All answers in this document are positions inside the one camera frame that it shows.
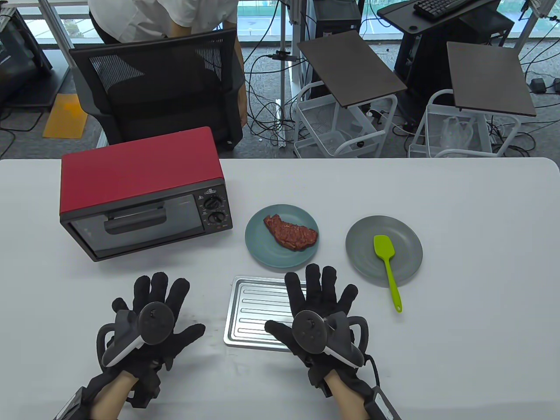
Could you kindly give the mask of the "person's right hand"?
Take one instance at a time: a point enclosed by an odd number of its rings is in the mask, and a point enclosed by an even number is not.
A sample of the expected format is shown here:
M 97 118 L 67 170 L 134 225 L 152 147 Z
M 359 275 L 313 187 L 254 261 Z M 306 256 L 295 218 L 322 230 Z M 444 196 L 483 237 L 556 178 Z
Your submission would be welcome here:
M 284 282 L 292 315 L 296 316 L 302 310 L 311 310 L 322 317 L 338 312 L 344 312 L 347 315 L 358 295 L 358 288 L 354 284 L 349 284 L 344 288 L 340 298 L 337 298 L 336 280 L 336 269 L 332 266 L 325 266 L 320 269 L 317 264 L 308 264 L 305 268 L 306 292 L 303 293 L 298 274 L 295 272 L 286 273 Z M 304 351 L 296 342 L 291 327 L 274 320 L 268 320 L 265 323 L 265 331 L 282 342 L 294 356 L 302 360 L 304 366 L 308 368 L 310 383 L 317 388 L 321 388 L 327 397 L 332 394 L 332 388 L 326 383 L 326 376 L 331 371 L 335 371 L 342 382 L 358 394 L 364 394 L 370 390 L 370 386 L 358 378 L 357 369 L 347 366 L 332 356 L 312 355 Z

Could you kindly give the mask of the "person's left hand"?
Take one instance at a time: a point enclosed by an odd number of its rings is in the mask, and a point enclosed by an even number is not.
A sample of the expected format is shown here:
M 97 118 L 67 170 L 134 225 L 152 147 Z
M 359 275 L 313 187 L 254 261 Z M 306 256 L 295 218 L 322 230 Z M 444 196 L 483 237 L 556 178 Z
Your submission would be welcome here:
M 146 406 L 160 390 L 161 369 L 170 370 L 187 346 L 202 338 L 206 326 L 197 323 L 175 332 L 190 290 L 184 278 L 168 283 L 164 272 L 140 276 L 133 288 L 132 307 L 122 298 L 112 303 L 115 320 L 98 331 L 97 357 L 102 370 L 98 388 L 108 392 L 125 382 L 124 399 Z

